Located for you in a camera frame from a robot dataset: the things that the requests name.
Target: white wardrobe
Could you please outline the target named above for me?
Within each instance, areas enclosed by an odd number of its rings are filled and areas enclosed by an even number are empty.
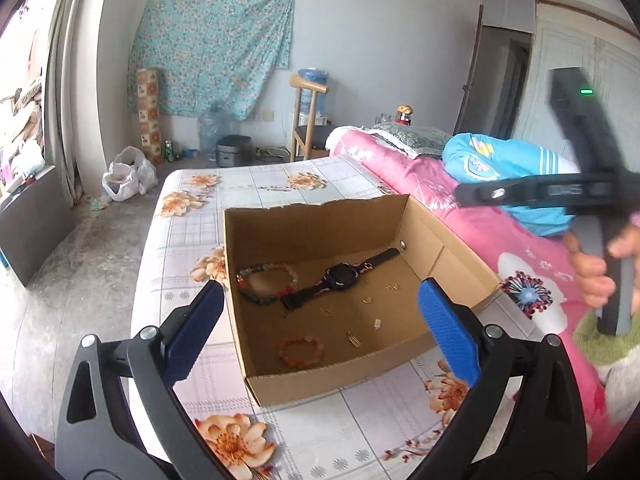
[[[574,160],[546,104],[549,70],[570,66],[584,67],[607,110],[626,166],[640,171],[640,40],[560,7],[538,4],[529,73],[513,137]]]

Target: plastic water bottle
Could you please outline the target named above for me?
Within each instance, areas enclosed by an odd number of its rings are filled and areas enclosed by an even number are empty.
[[[312,83],[319,83],[326,85],[329,82],[329,73],[326,70],[318,70],[317,68],[302,68],[298,70],[298,75],[311,81]],[[302,99],[300,100],[300,113],[309,115],[309,108],[311,108],[311,90],[302,91]],[[316,115],[324,114],[324,97],[325,94],[318,94],[318,104],[316,104]]]
[[[198,139],[200,155],[207,160],[216,160],[218,140],[231,131],[231,119],[220,104],[213,104],[209,110],[198,116]]]

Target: cardboard box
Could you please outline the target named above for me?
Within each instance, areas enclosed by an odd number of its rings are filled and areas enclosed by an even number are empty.
[[[361,261],[394,246],[401,255],[363,274],[343,292],[329,292],[287,312],[278,301],[249,302],[233,279],[239,269],[286,262],[300,287],[317,282],[338,263]],[[229,315],[242,374],[261,406],[319,395],[373,377],[435,346],[417,307],[417,287],[433,276],[455,302],[480,306],[498,290],[494,272],[417,200],[406,195],[339,200],[272,209],[227,209],[225,245],[232,277]],[[290,282],[284,271],[256,272],[249,283],[268,295]],[[388,290],[387,285],[397,285]],[[371,303],[364,303],[369,296]],[[322,314],[331,309],[333,317]],[[374,329],[376,319],[382,321]],[[356,348],[346,332],[362,343]],[[285,337],[317,336],[324,357],[311,370],[295,371],[278,358]],[[294,359],[310,358],[313,345],[289,347]]]

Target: screw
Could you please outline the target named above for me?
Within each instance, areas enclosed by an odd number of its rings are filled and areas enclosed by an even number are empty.
[[[502,329],[497,325],[487,325],[484,331],[491,339],[500,339],[502,337]]]
[[[82,341],[80,341],[80,344],[84,348],[89,348],[89,346],[91,346],[94,343],[95,343],[95,335],[93,335],[93,334],[89,334],[89,335],[84,336],[82,338]]]
[[[546,342],[551,346],[560,346],[562,340],[556,334],[549,334],[546,336]]]
[[[155,326],[145,326],[140,331],[140,339],[153,339],[156,337],[158,329]]]

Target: beaded bracelet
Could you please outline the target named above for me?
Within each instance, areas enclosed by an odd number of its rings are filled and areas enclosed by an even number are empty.
[[[316,346],[314,351],[314,358],[306,361],[296,361],[287,356],[287,346],[292,343],[313,343]],[[289,368],[296,368],[297,370],[305,370],[307,368],[313,368],[316,366],[322,355],[324,354],[324,345],[320,342],[320,338],[314,336],[305,337],[286,337],[278,344],[278,357],[282,363]]]
[[[286,270],[291,275],[291,284],[287,285],[275,294],[262,298],[251,291],[249,284],[246,282],[246,278],[254,272],[262,272],[263,270]],[[298,286],[298,274],[293,270],[293,267],[287,264],[259,264],[239,270],[236,275],[236,282],[238,283],[238,289],[242,295],[244,295],[244,297],[249,301],[258,305],[268,305],[287,294],[291,294],[296,289]]]

